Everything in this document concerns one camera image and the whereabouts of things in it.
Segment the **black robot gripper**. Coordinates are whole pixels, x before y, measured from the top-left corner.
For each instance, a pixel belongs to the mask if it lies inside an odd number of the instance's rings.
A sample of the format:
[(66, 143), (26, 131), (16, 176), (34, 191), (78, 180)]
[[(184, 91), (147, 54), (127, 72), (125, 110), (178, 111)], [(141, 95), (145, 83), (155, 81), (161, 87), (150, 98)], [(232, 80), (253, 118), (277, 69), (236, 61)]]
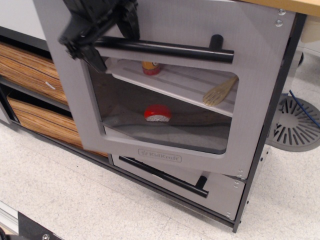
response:
[(70, 21), (59, 37), (73, 59), (83, 60), (97, 72), (107, 67), (93, 44), (114, 25), (126, 39), (139, 40), (140, 27), (137, 0), (65, 0)]

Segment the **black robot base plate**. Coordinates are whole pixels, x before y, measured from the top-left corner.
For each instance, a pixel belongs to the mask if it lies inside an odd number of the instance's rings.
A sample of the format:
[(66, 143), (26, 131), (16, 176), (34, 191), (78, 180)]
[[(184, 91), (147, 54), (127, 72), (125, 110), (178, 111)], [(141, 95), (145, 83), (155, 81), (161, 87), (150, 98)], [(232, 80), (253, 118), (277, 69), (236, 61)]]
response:
[(61, 240), (58, 235), (30, 219), (21, 212), (18, 216), (18, 233), (28, 240)]

